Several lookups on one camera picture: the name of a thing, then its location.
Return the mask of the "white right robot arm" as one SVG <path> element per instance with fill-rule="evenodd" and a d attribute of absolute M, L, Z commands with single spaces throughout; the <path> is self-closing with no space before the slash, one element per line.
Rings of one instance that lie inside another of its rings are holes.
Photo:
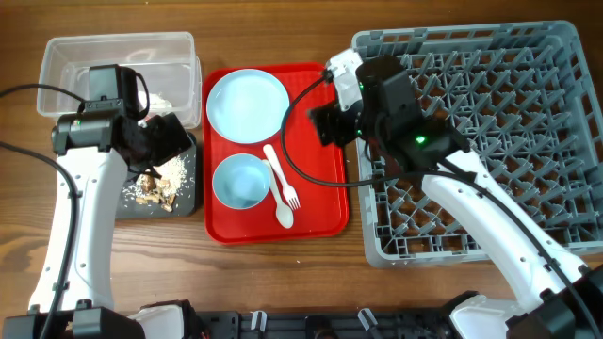
<path fill-rule="evenodd" d="M 446 318 L 463 338 L 598 338 L 602 271 L 546 234 L 493 179 L 449 122 L 427 118 L 406 69 L 394 56 L 363 60 L 353 50 L 332 57 L 321 80 L 336 99 L 309 118 L 323 145 L 355 139 L 376 145 L 472 236 L 514 297 L 466 292 Z"/>

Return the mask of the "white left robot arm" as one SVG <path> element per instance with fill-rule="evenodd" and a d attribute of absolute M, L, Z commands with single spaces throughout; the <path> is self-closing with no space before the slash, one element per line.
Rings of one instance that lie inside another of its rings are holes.
<path fill-rule="evenodd" d="M 129 173 L 156 167 L 193 147 L 178 118 L 148 118 L 145 84 L 117 64 L 90 68 L 88 98 L 51 133 L 57 200 L 43 271 L 26 315 L 5 319 L 5 338 L 201 338 L 204 325 L 186 299 L 115 312 L 110 256 L 122 186 Z"/>

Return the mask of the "light blue bowl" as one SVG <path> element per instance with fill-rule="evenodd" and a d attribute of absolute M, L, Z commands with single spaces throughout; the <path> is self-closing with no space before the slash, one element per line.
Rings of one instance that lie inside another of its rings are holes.
<path fill-rule="evenodd" d="M 268 195 L 270 183 L 268 167 L 257 156 L 248 153 L 225 158 L 212 177 L 214 196 L 234 210 L 255 207 Z"/>

